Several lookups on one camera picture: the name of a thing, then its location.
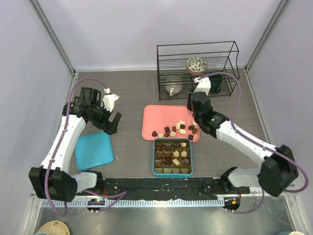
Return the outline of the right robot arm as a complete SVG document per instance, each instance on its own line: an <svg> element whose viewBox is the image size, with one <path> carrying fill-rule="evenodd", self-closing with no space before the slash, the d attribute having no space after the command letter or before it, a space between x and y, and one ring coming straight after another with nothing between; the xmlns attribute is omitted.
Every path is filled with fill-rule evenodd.
<svg viewBox="0 0 313 235"><path fill-rule="evenodd" d="M257 164L257 168L235 167L226 172L226 178L221 180L224 192L233 193L239 187L260 187L277 197L298 177L289 147L271 145L232 124L227 116L213 110L206 93L190 92L187 109L204 133L230 144Z"/></svg>

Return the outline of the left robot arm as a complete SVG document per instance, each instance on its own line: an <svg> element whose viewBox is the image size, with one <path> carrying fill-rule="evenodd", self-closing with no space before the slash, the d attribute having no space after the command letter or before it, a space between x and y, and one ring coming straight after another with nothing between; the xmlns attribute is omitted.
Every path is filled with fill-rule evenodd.
<svg viewBox="0 0 313 235"><path fill-rule="evenodd" d="M68 102L62 112L59 131L53 145L39 167L32 167L29 179L38 198L71 202L77 193L88 190L100 195L104 189L102 174L83 171L70 176L69 164L75 145L86 124L91 122L108 135L116 134L122 117L116 113L109 118L115 103L120 99L106 88L102 95L97 89L82 87L79 96Z"/></svg>

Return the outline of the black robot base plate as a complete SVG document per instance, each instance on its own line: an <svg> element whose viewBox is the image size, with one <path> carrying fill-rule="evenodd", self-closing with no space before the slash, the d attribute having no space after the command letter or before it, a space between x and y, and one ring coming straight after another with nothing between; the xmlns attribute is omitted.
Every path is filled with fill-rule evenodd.
<svg viewBox="0 0 313 235"><path fill-rule="evenodd" d="M113 196L126 192L124 200L207 200L218 195L249 194L250 188L236 189L224 180L214 178L107 178L102 187L91 192Z"/></svg>

